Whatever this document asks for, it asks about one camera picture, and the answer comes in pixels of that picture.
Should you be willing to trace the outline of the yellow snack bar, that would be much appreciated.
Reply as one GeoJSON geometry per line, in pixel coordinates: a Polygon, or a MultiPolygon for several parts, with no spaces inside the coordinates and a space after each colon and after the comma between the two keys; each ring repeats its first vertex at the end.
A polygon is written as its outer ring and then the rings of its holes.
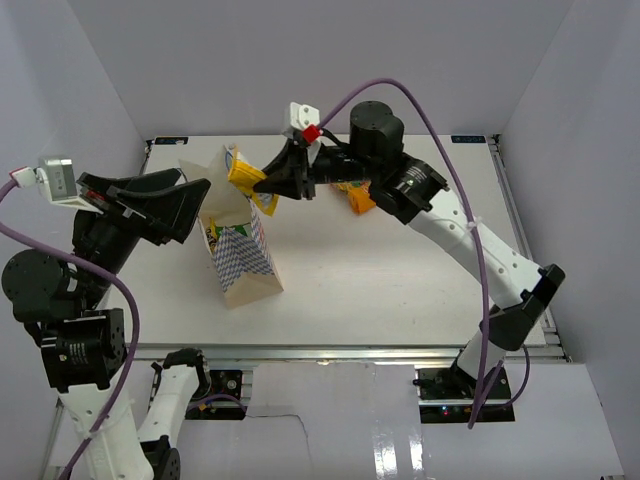
{"type": "Polygon", "coordinates": [[[266,174],[250,165],[237,150],[232,150],[226,157],[228,167],[227,179],[241,193],[248,197],[265,215],[273,216],[276,212],[279,196],[271,193],[259,193],[255,186],[266,179],[266,174]]]}

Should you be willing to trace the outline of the yellow M&M's packet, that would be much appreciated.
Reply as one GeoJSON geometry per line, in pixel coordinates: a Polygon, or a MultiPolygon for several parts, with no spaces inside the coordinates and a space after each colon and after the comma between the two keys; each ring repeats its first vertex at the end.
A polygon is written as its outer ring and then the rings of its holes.
{"type": "Polygon", "coordinates": [[[204,232],[208,246],[213,250],[218,242],[218,233],[216,232],[216,224],[213,218],[209,218],[204,224],[204,232]]]}

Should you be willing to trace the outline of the orange snack multipack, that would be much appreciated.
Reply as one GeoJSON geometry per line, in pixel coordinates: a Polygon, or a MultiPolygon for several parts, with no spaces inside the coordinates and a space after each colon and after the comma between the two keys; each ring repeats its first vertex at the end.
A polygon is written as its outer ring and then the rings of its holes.
{"type": "Polygon", "coordinates": [[[376,207],[369,193],[370,181],[332,183],[331,187],[346,197],[356,215],[362,215],[376,207]]]}

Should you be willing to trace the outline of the paper bag blue pattern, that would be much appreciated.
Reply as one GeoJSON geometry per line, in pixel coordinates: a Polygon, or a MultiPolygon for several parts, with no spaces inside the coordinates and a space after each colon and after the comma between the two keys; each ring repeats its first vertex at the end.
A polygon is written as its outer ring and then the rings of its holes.
{"type": "Polygon", "coordinates": [[[251,224],[248,236],[226,231],[213,250],[208,246],[226,307],[234,309],[279,294],[283,286],[261,222],[264,213],[227,179],[225,157],[231,151],[222,147],[206,166],[183,159],[179,166],[186,180],[205,178],[211,182],[198,214],[206,243],[203,224],[209,218],[223,226],[251,224]]]}

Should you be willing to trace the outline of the green snack packet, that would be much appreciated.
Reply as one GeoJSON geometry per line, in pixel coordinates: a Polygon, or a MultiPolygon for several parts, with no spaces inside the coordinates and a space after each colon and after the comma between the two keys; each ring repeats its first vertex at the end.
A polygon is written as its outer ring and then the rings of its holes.
{"type": "Polygon", "coordinates": [[[238,224],[238,225],[229,225],[229,226],[216,224],[216,232],[218,233],[218,239],[226,231],[235,231],[243,236],[248,236],[251,233],[251,224],[247,223],[247,224],[238,224]]]}

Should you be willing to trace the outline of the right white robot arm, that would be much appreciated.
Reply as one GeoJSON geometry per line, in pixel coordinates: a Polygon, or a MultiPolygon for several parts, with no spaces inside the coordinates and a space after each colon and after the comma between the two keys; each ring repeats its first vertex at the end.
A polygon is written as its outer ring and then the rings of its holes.
{"type": "Polygon", "coordinates": [[[480,283],[491,306],[443,382],[466,399],[482,394],[489,370],[524,345],[564,281],[564,271],[523,257],[467,215],[447,180],[406,153],[404,124],[382,102],[353,107],[348,141],[333,140],[329,146],[321,142],[327,134],[319,111],[292,102],[283,134],[284,147],[253,187],[258,196],[311,200],[319,185],[367,181],[379,209],[434,242],[480,283]]]}

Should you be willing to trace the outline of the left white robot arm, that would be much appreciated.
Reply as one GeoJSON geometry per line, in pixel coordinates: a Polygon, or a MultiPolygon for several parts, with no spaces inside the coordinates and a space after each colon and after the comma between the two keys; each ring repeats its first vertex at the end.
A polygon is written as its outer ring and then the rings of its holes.
{"type": "Polygon", "coordinates": [[[118,275],[140,241],[183,242],[210,188],[176,168],[112,179],[67,167],[14,171],[9,189],[37,186],[52,204],[76,212],[71,252],[9,228],[23,250],[5,265],[1,287],[14,318],[38,347],[49,385],[67,409],[93,479],[176,479],[176,443],[188,406],[210,390],[203,353],[184,348],[156,368],[152,404],[137,424],[125,389],[140,335],[140,314],[118,275]]]}

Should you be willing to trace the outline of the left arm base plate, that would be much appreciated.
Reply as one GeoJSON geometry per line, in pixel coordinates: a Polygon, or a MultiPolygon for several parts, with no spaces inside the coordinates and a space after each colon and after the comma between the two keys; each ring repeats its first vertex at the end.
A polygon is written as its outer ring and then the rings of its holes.
{"type": "Polygon", "coordinates": [[[190,408],[187,420],[243,420],[245,407],[242,403],[243,372],[241,370],[211,370],[211,387],[208,396],[215,396],[197,407],[190,408]]]}

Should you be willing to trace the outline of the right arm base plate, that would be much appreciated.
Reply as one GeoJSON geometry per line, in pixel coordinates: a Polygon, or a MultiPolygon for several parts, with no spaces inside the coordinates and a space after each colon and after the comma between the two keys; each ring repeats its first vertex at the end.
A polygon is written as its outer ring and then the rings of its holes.
{"type": "MultiPolygon", "coordinates": [[[[447,377],[448,374],[448,368],[416,370],[413,385],[419,397],[420,420],[423,425],[467,424],[471,418],[474,391],[467,387],[455,386],[447,377]]],[[[476,422],[514,422],[513,407],[503,407],[511,396],[506,371],[501,368],[476,422]]]]}

